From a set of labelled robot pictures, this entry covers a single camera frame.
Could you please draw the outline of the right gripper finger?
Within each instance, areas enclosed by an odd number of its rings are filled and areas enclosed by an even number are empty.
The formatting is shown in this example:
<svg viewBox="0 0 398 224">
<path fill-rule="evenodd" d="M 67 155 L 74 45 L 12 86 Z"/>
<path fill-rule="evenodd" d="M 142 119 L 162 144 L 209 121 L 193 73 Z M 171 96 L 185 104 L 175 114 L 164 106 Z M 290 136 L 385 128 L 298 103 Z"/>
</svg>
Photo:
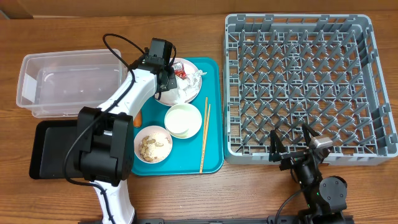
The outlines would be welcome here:
<svg viewBox="0 0 398 224">
<path fill-rule="evenodd" d="M 282 144 L 282 141 L 278 137 L 275 130 L 270 131 L 270 150 L 269 150 L 269 161 L 277 162 L 282 160 L 283 153 L 286 153 L 286 148 Z"/>
<path fill-rule="evenodd" d="M 311 128 L 307 123 L 302 124 L 302 131 L 303 131 L 304 140 L 305 140 L 305 143 L 307 146 L 310 145 L 310 141 L 311 141 L 312 137 L 317 137 L 320 135 L 313 128 Z"/>
</svg>

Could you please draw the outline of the white tissue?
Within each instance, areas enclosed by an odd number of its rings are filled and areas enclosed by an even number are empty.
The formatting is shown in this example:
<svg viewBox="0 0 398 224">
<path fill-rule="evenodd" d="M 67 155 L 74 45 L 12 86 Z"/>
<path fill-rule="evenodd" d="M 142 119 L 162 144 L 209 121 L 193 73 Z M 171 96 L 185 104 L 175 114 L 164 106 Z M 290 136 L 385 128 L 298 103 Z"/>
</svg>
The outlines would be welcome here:
<svg viewBox="0 0 398 224">
<path fill-rule="evenodd" d="M 206 72 L 198 70 L 194 73 L 188 74 L 188 90 L 198 93 L 200 91 L 201 79 L 206 75 Z"/>
<path fill-rule="evenodd" d="M 188 78 L 177 78 L 177 96 L 175 103 L 188 103 L 192 97 L 193 92 L 188 90 Z"/>
</svg>

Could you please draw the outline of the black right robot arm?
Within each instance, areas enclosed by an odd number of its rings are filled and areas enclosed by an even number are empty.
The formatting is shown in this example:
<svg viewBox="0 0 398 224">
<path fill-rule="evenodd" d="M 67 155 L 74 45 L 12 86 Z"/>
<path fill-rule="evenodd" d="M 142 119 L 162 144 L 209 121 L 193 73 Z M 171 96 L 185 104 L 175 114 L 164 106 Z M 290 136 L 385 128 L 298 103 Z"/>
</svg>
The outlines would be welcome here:
<svg viewBox="0 0 398 224">
<path fill-rule="evenodd" d="M 279 162 L 280 170 L 289 170 L 300 189 L 279 207 L 274 223 L 280 223 L 283 208 L 296 196 L 303 194 L 307 209 L 298 212 L 292 223 L 353 223 L 346 218 L 347 183 L 340 176 L 322 177 L 318 165 L 326 159 L 333 147 L 333 141 L 321 135 L 308 124 L 302 125 L 306 149 L 287 152 L 276 131 L 270 132 L 269 161 Z"/>
</svg>

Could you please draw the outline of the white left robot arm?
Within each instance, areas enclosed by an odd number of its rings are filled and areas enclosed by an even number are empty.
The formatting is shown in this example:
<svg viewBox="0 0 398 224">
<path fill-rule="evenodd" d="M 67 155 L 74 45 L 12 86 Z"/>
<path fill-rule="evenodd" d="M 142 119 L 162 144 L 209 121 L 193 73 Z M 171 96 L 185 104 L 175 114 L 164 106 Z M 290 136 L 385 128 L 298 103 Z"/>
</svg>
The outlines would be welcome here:
<svg viewBox="0 0 398 224">
<path fill-rule="evenodd" d="M 153 38 L 150 47 L 126 65 L 126 79 L 109 99 L 78 114 L 78 136 L 68 154 L 83 175 L 82 184 L 96 191 L 102 223 L 137 222 L 127 187 L 134 163 L 133 120 L 149 98 L 176 88 L 176 53 L 171 42 Z"/>
</svg>

